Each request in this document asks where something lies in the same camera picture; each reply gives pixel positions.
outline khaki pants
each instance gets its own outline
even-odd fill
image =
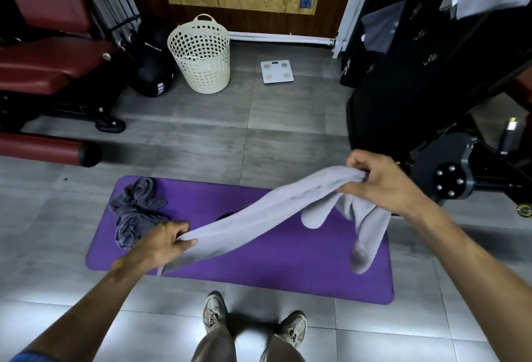
[[[214,330],[204,336],[198,344],[192,362],[236,362],[235,341],[225,325],[216,323],[213,328]],[[276,335],[272,337],[261,357],[261,362],[268,361],[305,362],[293,346]]]

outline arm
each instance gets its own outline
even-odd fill
[[[124,257],[78,303],[35,339],[24,351],[62,362],[90,362],[116,314],[139,279],[148,271],[179,257],[197,240],[176,241],[188,222],[161,224]]]
[[[532,360],[532,287],[471,240],[395,162],[354,150],[347,164],[368,180],[339,191],[364,197],[408,220],[429,244],[502,362]]]

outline laundry basket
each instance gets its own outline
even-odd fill
[[[208,16],[210,20],[198,20]],[[168,49],[192,90],[212,94],[229,83],[229,32],[208,14],[177,26],[168,37]]]

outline gray sneaker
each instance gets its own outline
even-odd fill
[[[205,300],[205,308],[203,309],[203,324],[209,334],[212,326],[216,323],[226,323],[226,304],[223,302],[222,295],[217,292],[211,292]]]
[[[300,346],[305,338],[306,332],[306,317],[304,313],[297,310],[284,319],[281,324],[279,337],[294,348]]]

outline leg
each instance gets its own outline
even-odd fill
[[[218,292],[207,297],[203,324],[207,335],[198,344],[192,362],[236,362],[235,341],[226,328],[226,305]]]
[[[305,362],[296,350],[303,342],[305,332],[305,315],[303,312],[293,312],[283,320],[280,334],[272,337],[261,362]]]

